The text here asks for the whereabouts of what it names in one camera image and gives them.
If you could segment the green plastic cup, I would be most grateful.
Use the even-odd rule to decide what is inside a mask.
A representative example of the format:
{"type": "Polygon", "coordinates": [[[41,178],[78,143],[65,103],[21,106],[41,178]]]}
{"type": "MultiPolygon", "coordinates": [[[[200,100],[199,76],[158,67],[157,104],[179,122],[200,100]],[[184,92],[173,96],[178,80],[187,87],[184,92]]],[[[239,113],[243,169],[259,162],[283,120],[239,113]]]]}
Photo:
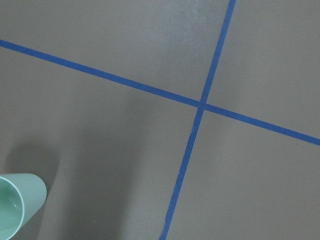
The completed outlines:
{"type": "Polygon", "coordinates": [[[11,239],[44,205],[47,187],[31,173],[0,176],[0,238],[11,239]]]}

